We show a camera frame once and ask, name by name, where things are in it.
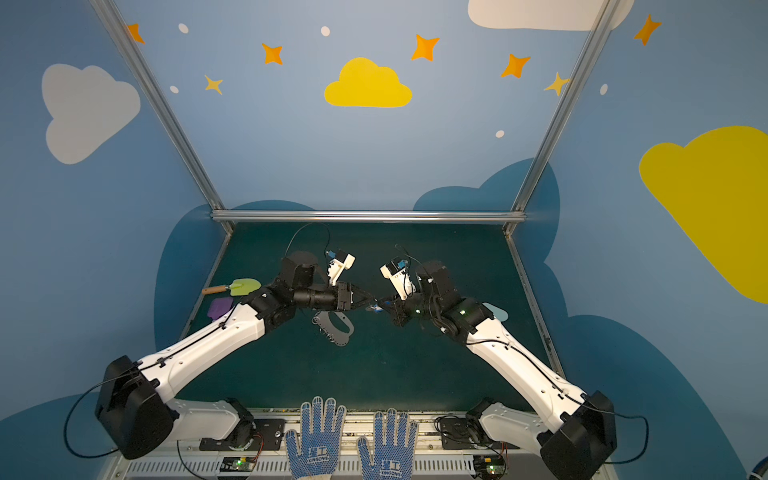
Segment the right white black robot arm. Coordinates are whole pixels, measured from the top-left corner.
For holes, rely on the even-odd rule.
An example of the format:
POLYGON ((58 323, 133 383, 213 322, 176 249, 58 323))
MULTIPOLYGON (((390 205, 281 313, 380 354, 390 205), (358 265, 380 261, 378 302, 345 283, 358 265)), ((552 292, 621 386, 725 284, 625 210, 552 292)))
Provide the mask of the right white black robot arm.
POLYGON ((486 304, 463 296, 440 261, 414 274, 400 257, 380 268, 395 289, 378 300, 394 322, 429 319, 447 337, 497 371, 533 408, 523 414, 485 401, 469 417, 493 442, 538 455, 557 479, 590 479, 618 446, 613 402, 588 394, 524 347, 486 304))

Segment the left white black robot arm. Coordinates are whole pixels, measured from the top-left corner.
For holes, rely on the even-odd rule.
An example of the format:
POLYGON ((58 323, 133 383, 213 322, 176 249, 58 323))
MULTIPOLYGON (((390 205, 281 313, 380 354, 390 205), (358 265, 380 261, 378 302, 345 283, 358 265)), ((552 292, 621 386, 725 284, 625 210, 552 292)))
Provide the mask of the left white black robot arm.
POLYGON ((230 400, 180 401, 178 393, 232 352, 292 319, 300 309, 346 312, 371 303, 371 293, 339 278, 352 262, 334 263, 326 281, 317 283, 316 257, 294 252, 282 259, 281 271, 271 283, 237 300, 208 326, 140 360, 127 356, 113 360, 104 372, 95 416, 120 454, 134 460, 167 440, 229 437, 245 421, 242 407, 230 400))

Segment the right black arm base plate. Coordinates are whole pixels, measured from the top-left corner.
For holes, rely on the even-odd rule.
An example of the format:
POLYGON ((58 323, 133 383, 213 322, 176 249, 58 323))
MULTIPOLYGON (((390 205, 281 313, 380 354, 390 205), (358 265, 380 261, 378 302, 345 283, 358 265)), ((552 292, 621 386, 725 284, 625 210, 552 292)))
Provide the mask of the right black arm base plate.
POLYGON ((444 450, 481 449, 505 452, 519 449, 514 444, 491 440, 478 421, 456 415, 437 417, 434 428, 444 450))

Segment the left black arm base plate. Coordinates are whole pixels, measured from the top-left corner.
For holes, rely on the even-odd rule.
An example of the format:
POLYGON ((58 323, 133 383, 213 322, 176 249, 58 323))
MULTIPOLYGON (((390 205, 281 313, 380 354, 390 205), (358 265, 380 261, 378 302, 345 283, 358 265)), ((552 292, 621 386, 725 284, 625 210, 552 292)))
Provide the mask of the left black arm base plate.
POLYGON ((203 438, 201 451, 259 452, 278 451, 283 443, 285 420, 277 418, 241 420, 224 439, 203 438))

